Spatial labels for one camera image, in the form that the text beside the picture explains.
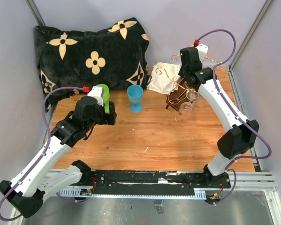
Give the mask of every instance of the wooden board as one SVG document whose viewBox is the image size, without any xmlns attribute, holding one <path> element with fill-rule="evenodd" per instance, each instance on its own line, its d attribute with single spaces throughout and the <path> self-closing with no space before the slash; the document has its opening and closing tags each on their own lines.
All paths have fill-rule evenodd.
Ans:
<svg viewBox="0 0 281 225">
<path fill-rule="evenodd" d="M 234 100 L 226 71 L 218 70 L 217 75 Z M 110 96 L 118 115 L 116 125 L 96 125 L 90 138 L 80 140 L 54 168 L 67 168 L 80 159 L 93 169 L 201 171 L 217 153 L 224 130 L 205 99 L 194 103 L 191 118 L 181 120 L 177 111 L 165 109 L 166 95 L 145 90 L 140 113 L 130 111 L 126 91 L 110 91 Z M 81 97 L 74 95 L 58 103 L 52 127 Z M 231 168 L 254 171 L 251 159 L 241 159 Z"/>
</svg>

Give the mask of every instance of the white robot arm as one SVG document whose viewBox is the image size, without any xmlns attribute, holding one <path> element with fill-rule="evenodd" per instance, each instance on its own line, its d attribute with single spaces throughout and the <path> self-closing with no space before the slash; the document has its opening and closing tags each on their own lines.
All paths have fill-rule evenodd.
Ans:
<svg viewBox="0 0 281 225">
<path fill-rule="evenodd" d="M 0 191 L 5 195 L 16 184 L 14 191 L 7 199 L 25 217 L 31 217 L 42 204 L 54 193 L 68 185 L 89 180 L 89 168 L 82 161 L 75 161 L 67 169 L 45 180 L 45 175 L 55 163 L 67 153 L 80 139 L 87 140 L 96 124 L 115 124 L 116 113 L 114 103 L 110 102 L 110 113 L 106 114 L 103 103 L 104 90 L 94 86 L 87 96 L 82 97 L 64 120 L 58 122 L 52 130 L 50 146 L 44 154 L 47 142 L 31 162 L 11 181 L 2 181 Z M 31 166 L 43 155 L 38 164 L 22 180 Z"/>
<path fill-rule="evenodd" d="M 202 95 L 212 109 L 219 117 L 226 134 L 218 141 L 218 153 L 214 159 L 204 167 L 204 176 L 206 184 L 212 186 L 218 183 L 218 180 L 225 174 L 226 168 L 238 156 L 244 154 L 250 149 L 256 140 L 256 135 L 253 134 L 243 123 L 246 123 L 256 132 L 259 129 L 256 120 L 249 121 L 233 104 L 227 96 L 220 81 L 216 79 L 217 87 L 213 80 L 213 71 L 211 68 L 202 68 L 202 61 L 207 53 L 208 47 L 204 44 L 196 47 L 187 47 L 180 50 L 181 56 L 181 75 L 200 95 Z M 224 101 L 223 95 L 231 108 Z M 232 112 L 233 109 L 237 112 L 236 117 Z"/>
</svg>

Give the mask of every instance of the blue goblet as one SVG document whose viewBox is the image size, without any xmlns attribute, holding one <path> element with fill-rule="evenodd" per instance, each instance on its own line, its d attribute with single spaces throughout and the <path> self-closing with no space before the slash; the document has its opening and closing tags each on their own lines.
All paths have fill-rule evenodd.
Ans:
<svg viewBox="0 0 281 225">
<path fill-rule="evenodd" d="M 139 85 L 132 85 L 127 89 L 127 95 L 129 100 L 132 102 L 130 109 L 134 113 L 139 113 L 142 111 L 142 105 L 140 104 L 142 100 L 144 90 Z"/>
</svg>

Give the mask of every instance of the white napkin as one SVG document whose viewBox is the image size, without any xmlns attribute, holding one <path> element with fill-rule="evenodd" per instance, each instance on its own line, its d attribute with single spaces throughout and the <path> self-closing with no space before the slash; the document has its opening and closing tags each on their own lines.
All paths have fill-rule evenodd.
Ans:
<svg viewBox="0 0 281 225">
<path fill-rule="evenodd" d="M 155 70 L 158 67 L 164 68 L 167 71 L 168 76 L 172 80 L 177 81 L 180 78 L 180 76 L 178 75 L 180 65 L 158 62 L 153 66 L 151 73 L 152 79 L 148 84 L 147 89 L 167 95 L 171 91 L 174 91 L 173 89 L 175 87 L 175 83 L 167 77 L 163 69 L 160 69 L 162 74 L 157 74 Z"/>
</svg>

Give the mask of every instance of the gray floor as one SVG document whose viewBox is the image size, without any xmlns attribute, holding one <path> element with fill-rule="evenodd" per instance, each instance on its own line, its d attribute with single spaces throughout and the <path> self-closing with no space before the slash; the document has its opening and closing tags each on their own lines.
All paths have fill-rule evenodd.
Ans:
<svg viewBox="0 0 281 225">
<path fill-rule="evenodd" d="M 272 225 L 263 192 L 235 191 L 216 207 L 203 200 L 97 199 L 85 203 L 51 197 L 22 225 Z"/>
</svg>

